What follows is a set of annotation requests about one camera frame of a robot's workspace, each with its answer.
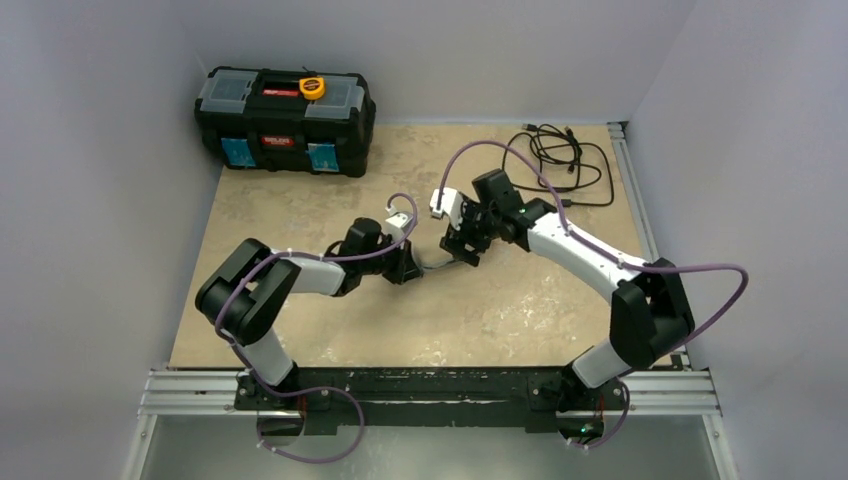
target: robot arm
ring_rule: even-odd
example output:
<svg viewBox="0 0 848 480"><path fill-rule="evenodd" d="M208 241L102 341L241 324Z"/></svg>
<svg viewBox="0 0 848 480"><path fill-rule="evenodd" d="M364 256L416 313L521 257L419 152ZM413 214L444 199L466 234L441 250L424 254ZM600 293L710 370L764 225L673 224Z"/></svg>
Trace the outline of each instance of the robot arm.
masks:
<svg viewBox="0 0 848 480"><path fill-rule="evenodd" d="M646 264L620 252L577 226L563 229L553 205L535 198L524 202L503 170L493 170L472 182L478 201L453 189L433 192L433 217L448 217L450 225L440 246L454 258L479 264L479 254L500 238L567 269L598 292L611 307L610 334L562 372L564 404L587 391L638 368L647 368L694 330L694 321L679 275L647 274L622 267ZM613 254L612 262L577 241L571 232ZM660 259L654 266L673 266Z"/></svg>
<svg viewBox="0 0 848 480"><path fill-rule="evenodd" d="M472 266L491 242L500 238L547 258L574 273L610 305L609 337L561 369L553 393L557 409L567 411L608 381L632 369L644 369L667 354L694 330L689 303L677 274L652 274L623 268L645 264L595 239L574 225L563 229L556 208L539 198L521 199L506 173L493 170L473 182L477 201L453 189L439 190L430 202L431 214L447 217L440 246ZM203 285L195 305L214 323L224 302L242 279L270 255L279 258L253 279L224 313L223 331L249 360L256 373L279 391L297 390L298 367L286 354L271 326L290 293L342 296L356 288L363 275L380 274L395 284L420 277L409 240L389 253L369 255L388 247L412 228L411 215L391 212L386 232L372 219L359 218L339 242L337 254L325 258L286 256L253 239L245 240ZM610 261L577 241L577 232L619 259ZM328 261L336 257L339 261ZM653 266L671 267L660 259Z"/></svg>
<svg viewBox="0 0 848 480"><path fill-rule="evenodd" d="M393 212L386 220L387 233L377 221L358 218L339 242L338 254L328 252L325 257L368 256L391 244L393 238L400 238L412 226L412 216L405 212ZM258 240L245 240L200 288L195 307L214 324L224 303L248 272L270 255L280 253ZM338 263L287 257L283 253L253 279L252 290L245 288L234 299L224 314L222 330L265 383L280 391L295 389L297 364L286 354L272 329L288 295L317 293L340 297L358 287L363 275L374 274L395 284L420 277L423 271L412 258L412 242L406 240L385 255Z"/></svg>

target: black cable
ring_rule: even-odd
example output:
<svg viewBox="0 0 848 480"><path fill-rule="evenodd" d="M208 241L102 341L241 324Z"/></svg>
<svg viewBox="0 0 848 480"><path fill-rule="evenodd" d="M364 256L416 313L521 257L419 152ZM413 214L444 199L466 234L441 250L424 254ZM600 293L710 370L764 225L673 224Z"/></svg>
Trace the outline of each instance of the black cable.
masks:
<svg viewBox="0 0 848 480"><path fill-rule="evenodd" d="M339 246L339 245L341 245L342 243L344 243L344 241L343 241L343 240L336 240L335 242L331 243L331 244L330 244L330 246L329 246L329 247L327 247L327 250L326 250L326 251L324 251L324 256L325 256L325 257L329 257L329 256L330 256L330 254L332 254L332 253L333 253L333 250L335 250L335 249L336 249L336 247L338 247L338 246Z"/></svg>
<svg viewBox="0 0 848 480"><path fill-rule="evenodd" d="M592 148L595 148L596 150L598 150L601 153L601 156L604 159L604 164L605 164L606 170L607 170L607 178L609 179L609 188L610 188L610 198L609 198L609 200L606 201L606 202L597 202L596 203L596 202L578 202L578 201L573 201L573 200L565 198L565 199L562 200L562 204L564 206L570 207L572 205L578 205L578 206L583 206L583 207L607 207L609 205L612 205L612 203L615 201L615 185L613 184L613 180L612 180L612 168L610 167L609 158L607 157L606 152L604 152L604 149L599 147L597 144L594 144L594 143L591 143L591 142L580 142L580 141L578 141L577 138L574 136L574 132L568 127L566 127L565 131L563 131L563 130L560 130L559 128L557 128L553 125L547 124L547 123L542 124L538 127L536 125L529 125L529 124L525 125L524 131L518 132L515 135L513 135L513 137L509 140L509 142L507 142L507 145L512 146L512 144L515 142L515 140L517 140L520 137L524 137L524 136L526 136L527 138L530 139L530 153L532 153L533 156L536 157L536 159L539 161L539 171L540 172L543 170L544 164L546 164L546 163L549 164L549 165L568 165L568 172L569 173L575 173L576 172L574 184L571 185L571 186L554 187L554 189L556 190L557 193L571 193L571 192L574 192L574 191L577 191L577 190L580 190L580 189L583 189L583 188L590 187L592 185L595 185L599 181L601 181L601 178L603 178L603 172L601 171L600 168L598 168L594 165L586 165L586 164L582 163L582 158L583 158L583 148L582 147L584 147L584 146L585 147L592 147ZM562 143L557 143L557 144L553 144L553 145L543 144L542 139L548 138L548 137L552 137L552 138L562 140ZM572 157L571 160L562 160L560 158L556 158L555 156L553 156L553 154L550 153L552 150L565 148L565 147L571 147L571 150L573 152L573 157ZM508 154L508 152L504 151L503 157L501 158L501 170L505 170L505 168L506 168L507 154ZM580 183L580 178L581 178L580 174L581 174L582 169L584 169L584 168L597 173L597 176L589 182ZM542 183L541 180L539 180L537 178L536 183L539 185L539 187L528 187L526 185L518 185L518 184L513 184L513 187L520 189L520 190L530 191L530 192L541 192L541 193L547 193L548 192L547 188L542 188L542 187L545 187L545 185Z"/></svg>

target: toolbox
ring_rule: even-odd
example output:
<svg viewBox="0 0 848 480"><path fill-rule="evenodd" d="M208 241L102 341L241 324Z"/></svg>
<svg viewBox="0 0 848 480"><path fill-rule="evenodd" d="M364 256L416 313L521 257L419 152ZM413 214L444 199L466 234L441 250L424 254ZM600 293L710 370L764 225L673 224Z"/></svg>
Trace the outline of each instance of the toolbox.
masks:
<svg viewBox="0 0 848 480"><path fill-rule="evenodd" d="M194 117L229 168L361 177L376 108L359 74L218 67Z"/></svg>

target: toolbox lid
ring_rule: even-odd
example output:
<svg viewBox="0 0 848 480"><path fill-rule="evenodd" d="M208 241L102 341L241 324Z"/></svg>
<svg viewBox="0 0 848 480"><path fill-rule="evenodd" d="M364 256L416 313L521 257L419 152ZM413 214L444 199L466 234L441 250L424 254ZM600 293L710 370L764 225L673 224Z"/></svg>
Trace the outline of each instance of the toolbox lid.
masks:
<svg viewBox="0 0 848 480"><path fill-rule="evenodd" d="M199 98L201 112L242 113L245 99L258 72L250 70L217 70L206 79Z"/></svg>
<svg viewBox="0 0 848 480"><path fill-rule="evenodd" d="M365 89L356 84L357 77L324 76L327 91L306 107L306 118L347 120L350 109L362 111Z"/></svg>

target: beige work surface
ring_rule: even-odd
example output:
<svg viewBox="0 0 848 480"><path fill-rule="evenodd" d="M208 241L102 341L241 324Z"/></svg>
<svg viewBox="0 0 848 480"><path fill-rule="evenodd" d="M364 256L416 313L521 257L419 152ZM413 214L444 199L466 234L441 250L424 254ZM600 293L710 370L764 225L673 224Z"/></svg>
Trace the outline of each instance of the beige work surface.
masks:
<svg viewBox="0 0 848 480"><path fill-rule="evenodd" d="M610 245L640 254L636 227L605 126L573 127L580 141L601 146L612 163L615 203L573 207L569 218ZM397 191L418 203L420 222L411 239L425 262L448 255L439 249L446 220L429 217L428 202L451 155L479 139L506 142L517 126L378 126L362 178L225 169L206 228L197 267L171 356L171 367L238 366L225 342L194 308L197 289L245 238L285 250L323 252L344 237L356 217L382 221L387 197ZM527 140L516 141L528 152ZM572 195L603 201L609 195L597 150L584 161L604 171L598 184ZM472 148L448 186L473 196L470 181L500 167L502 150ZM533 185L532 172L507 161L512 180ZM554 185L574 181L566 167L545 169ZM592 178L593 172L584 175ZM533 194L522 192L526 200ZM407 209L403 199L397 206ZM289 297L274 324L301 366L506 366L563 365L605 338L609 306L591 288L550 260L501 241L480 266L452 265L405 285L368 276L342 298Z"/></svg>

